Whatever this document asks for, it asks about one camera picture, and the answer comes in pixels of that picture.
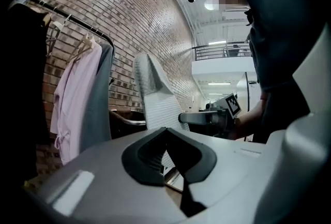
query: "pink robe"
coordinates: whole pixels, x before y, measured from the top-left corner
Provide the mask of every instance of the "pink robe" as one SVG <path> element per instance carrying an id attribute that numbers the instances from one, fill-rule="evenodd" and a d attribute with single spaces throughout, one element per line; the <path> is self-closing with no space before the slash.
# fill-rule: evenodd
<path id="1" fill-rule="evenodd" d="M 51 132 L 57 134 L 54 145 L 60 150 L 63 165 L 79 154 L 85 106 L 101 57 L 101 46 L 92 41 L 91 51 L 68 64 L 54 93 Z"/>

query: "black metal rack bar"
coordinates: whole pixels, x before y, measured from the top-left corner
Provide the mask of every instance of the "black metal rack bar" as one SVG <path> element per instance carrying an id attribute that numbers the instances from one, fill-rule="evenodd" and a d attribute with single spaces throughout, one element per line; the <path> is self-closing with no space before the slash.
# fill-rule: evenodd
<path id="1" fill-rule="evenodd" d="M 73 15 L 70 15 L 69 13 L 57 8 L 57 7 L 54 7 L 50 4 L 48 4 L 47 2 L 45 1 L 40 1 L 40 0 L 29 0 L 33 3 L 36 3 L 36 4 L 39 4 L 41 5 L 42 7 L 45 7 L 47 9 L 50 9 L 62 16 L 64 16 L 65 18 L 68 18 L 68 20 L 72 21 L 72 22 L 75 22 L 76 24 L 88 29 L 90 32 L 104 38 L 105 40 L 107 40 L 109 42 L 109 44 L 113 47 L 113 52 L 114 52 L 114 44 L 113 44 L 113 41 L 110 39 L 110 37 L 105 34 L 104 32 L 100 31 L 99 29 L 97 28 L 94 28 L 93 26 L 89 25 L 88 23 L 85 23 L 84 21 L 82 21 L 81 19 L 73 16 Z"/>

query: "black shirt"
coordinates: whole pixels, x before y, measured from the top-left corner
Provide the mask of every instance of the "black shirt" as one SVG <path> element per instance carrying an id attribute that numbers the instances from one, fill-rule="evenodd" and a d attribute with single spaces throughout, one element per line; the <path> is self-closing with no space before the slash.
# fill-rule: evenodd
<path id="1" fill-rule="evenodd" d="M 292 75 L 318 39 L 326 14 L 321 0 L 247 1 L 250 48 L 261 89 L 268 93 L 253 141 L 266 143 L 270 133 L 309 113 Z"/>

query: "metal railing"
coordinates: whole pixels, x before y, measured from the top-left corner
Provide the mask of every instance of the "metal railing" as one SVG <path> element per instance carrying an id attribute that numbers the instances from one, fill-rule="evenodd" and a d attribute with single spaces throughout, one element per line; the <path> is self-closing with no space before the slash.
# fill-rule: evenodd
<path id="1" fill-rule="evenodd" d="M 192 49 L 195 61 L 211 58 L 251 56 L 249 44 L 245 42 L 229 42 L 217 46 L 205 45 Z"/>

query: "ceiling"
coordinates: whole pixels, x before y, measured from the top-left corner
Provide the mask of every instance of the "ceiling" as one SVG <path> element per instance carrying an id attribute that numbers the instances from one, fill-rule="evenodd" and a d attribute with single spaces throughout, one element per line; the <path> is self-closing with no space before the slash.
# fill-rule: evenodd
<path id="1" fill-rule="evenodd" d="M 177 0 L 191 28 L 196 46 L 212 41 L 245 41 L 250 27 L 244 11 L 246 9 L 228 9 L 219 6 L 219 10 L 207 10 L 205 0 Z"/>
<path id="2" fill-rule="evenodd" d="M 198 84 L 204 98 L 220 99 L 230 93 L 236 93 L 239 80 L 243 77 L 244 72 L 223 72 L 215 74 L 195 74 L 193 78 Z M 256 81 L 255 72 L 247 73 L 248 81 Z M 209 83 L 231 83 L 230 85 L 209 85 Z"/>

